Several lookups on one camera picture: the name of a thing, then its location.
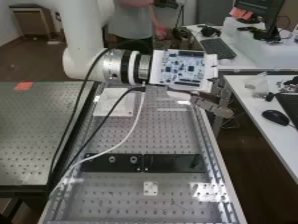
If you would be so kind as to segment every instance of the computer monitor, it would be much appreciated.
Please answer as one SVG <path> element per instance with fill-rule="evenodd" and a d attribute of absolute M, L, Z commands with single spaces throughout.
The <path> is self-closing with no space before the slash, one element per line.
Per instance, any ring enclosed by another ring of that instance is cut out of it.
<path fill-rule="evenodd" d="M 255 32 L 258 40 L 281 41 L 277 29 L 277 18 L 282 10 L 285 0 L 235 0 L 235 7 L 251 11 L 254 16 L 263 18 L 266 31 Z"/>

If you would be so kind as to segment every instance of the computer mouse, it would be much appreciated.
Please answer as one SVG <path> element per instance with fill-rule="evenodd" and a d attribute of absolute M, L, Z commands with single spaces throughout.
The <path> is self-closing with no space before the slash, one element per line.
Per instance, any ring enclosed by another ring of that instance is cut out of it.
<path fill-rule="evenodd" d="M 267 120 L 282 126 L 287 126 L 290 124 L 287 116 L 277 110 L 266 110 L 262 115 Z"/>

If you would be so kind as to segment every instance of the screw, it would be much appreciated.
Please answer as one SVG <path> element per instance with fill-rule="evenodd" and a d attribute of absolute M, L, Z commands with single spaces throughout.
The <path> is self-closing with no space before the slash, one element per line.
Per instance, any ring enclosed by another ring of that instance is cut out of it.
<path fill-rule="evenodd" d="M 114 158 L 114 156 L 110 156 L 110 157 L 109 157 L 109 162 L 110 162 L 110 163 L 114 163 L 114 162 L 116 162 L 116 158 Z"/>

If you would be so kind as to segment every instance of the keyboard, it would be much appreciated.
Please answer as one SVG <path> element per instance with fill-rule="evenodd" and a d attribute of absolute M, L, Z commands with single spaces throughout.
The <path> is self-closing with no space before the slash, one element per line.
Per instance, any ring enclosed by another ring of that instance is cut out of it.
<path fill-rule="evenodd" d="M 275 96 L 293 124 L 298 129 L 298 94 L 278 93 Z"/>
<path fill-rule="evenodd" d="M 237 54 L 221 38 L 202 40 L 202 48 L 208 54 L 217 54 L 218 59 L 233 59 Z"/>

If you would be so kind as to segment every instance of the gray metal table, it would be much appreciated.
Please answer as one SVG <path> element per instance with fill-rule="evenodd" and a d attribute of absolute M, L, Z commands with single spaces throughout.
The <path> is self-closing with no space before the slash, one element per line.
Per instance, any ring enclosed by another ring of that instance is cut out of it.
<path fill-rule="evenodd" d="M 101 122 L 92 111 L 93 107 L 73 154 Z M 98 153 L 114 146 L 133 121 L 134 117 L 109 118 L 81 158 L 85 153 Z M 148 89 L 136 130 L 113 153 L 201 154 L 206 170 L 124 173 L 81 172 L 77 167 L 68 178 L 71 183 L 48 202 L 40 224 L 246 223 L 205 111 L 169 98 L 164 88 Z M 158 184 L 157 196 L 144 194 L 145 181 Z"/>
<path fill-rule="evenodd" d="M 51 161 L 71 117 L 81 83 L 39 82 L 33 83 L 27 91 L 13 90 L 17 83 L 0 83 L 1 197 L 43 192 Z M 92 86 L 93 82 L 89 82 L 72 127 L 78 119 Z"/>

